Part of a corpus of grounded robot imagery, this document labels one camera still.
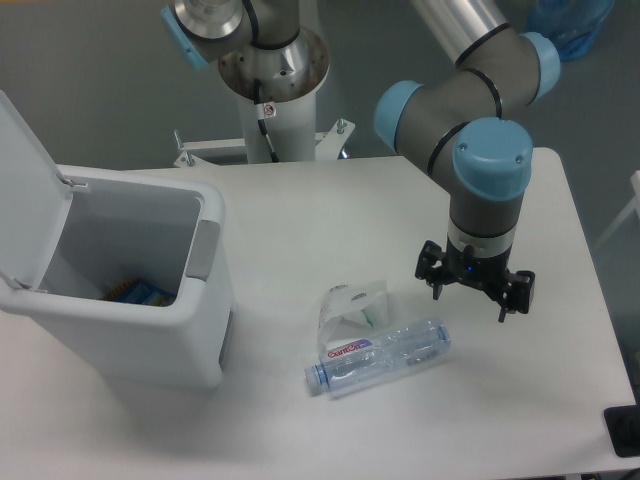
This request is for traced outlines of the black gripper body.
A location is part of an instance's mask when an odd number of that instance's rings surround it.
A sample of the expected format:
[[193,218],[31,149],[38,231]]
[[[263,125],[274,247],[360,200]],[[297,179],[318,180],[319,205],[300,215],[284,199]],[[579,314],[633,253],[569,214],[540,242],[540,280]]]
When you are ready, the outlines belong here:
[[483,291],[487,295],[502,295],[507,288],[507,265],[511,248],[493,257],[480,258],[458,250],[447,240],[445,257],[437,268],[435,293],[452,283]]

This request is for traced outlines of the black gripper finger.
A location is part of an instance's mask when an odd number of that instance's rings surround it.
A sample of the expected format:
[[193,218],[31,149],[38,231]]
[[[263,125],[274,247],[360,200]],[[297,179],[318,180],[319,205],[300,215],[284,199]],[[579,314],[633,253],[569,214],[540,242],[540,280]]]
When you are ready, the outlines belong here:
[[534,298],[535,273],[529,270],[505,270],[492,281],[492,299],[500,306],[498,321],[508,314],[528,314]]
[[432,297],[438,300],[444,287],[444,267],[442,261],[445,253],[441,247],[431,240],[427,240],[419,255],[416,264],[415,277],[423,280],[432,288]]

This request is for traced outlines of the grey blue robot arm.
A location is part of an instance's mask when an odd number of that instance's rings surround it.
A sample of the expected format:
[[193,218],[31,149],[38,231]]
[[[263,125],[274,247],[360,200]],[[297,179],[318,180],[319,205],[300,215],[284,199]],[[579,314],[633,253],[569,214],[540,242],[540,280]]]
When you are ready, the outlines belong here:
[[[527,313],[535,276],[510,271],[508,260],[533,143],[510,116],[556,84],[559,55],[542,35],[516,33],[491,1],[414,7],[456,67],[435,89],[396,83],[374,112],[382,141],[450,197],[447,243],[425,243],[415,275],[435,293],[458,283],[484,292],[502,314]],[[161,18],[186,61],[216,64],[238,96],[250,162],[317,158],[316,115],[304,102],[328,62],[297,2],[172,1]]]

